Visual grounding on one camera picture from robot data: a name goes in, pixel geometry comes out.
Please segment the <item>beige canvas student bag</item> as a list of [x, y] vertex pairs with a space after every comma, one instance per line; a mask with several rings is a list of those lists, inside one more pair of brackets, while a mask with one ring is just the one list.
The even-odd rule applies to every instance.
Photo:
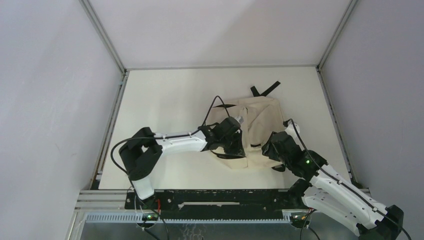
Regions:
[[259, 93], [253, 86], [250, 88], [252, 97], [233, 99], [212, 107], [205, 121], [207, 125], [220, 123], [228, 116], [243, 118], [240, 124], [241, 145], [245, 156], [243, 157], [239, 150], [226, 153], [222, 148], [218, 148], [213, 152], [217, 161], [232, 170], [268, 168], [278, 172], [286, 170], [281, 161], [262, 154], [262, 147], [266, 145], [272, 133], [285, 130], [280, 101], [268, 97], [280, 84], [276, 81], [263, 93]]

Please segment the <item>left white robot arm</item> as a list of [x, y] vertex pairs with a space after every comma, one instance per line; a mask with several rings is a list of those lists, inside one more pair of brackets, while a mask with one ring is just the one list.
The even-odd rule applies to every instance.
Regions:
[[242, 151], [243, 121], [242, 116], [228, 116], [220, 123], [172, 134], [154, 133], [150, 127], [143, 127], [133, 137], [116, 143], [110, 151], [110, 158], [127, 175], [138, 204], [149, 209], [157, 200], [149, 175], [161, 157], [217, 148]]

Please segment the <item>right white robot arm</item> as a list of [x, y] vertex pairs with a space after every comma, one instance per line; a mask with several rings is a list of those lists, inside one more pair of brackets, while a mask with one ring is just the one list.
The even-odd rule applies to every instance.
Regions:
[[289, 203], [306, 206], [339, 222], [360, 240], [395, 240], [403, 231], [404, 212], [386, 206], [344, 179], [312, 150], [303, 150], [285, 131], [273, 132], [262, 154], [281, 162], [299, 179], [289, 189]]

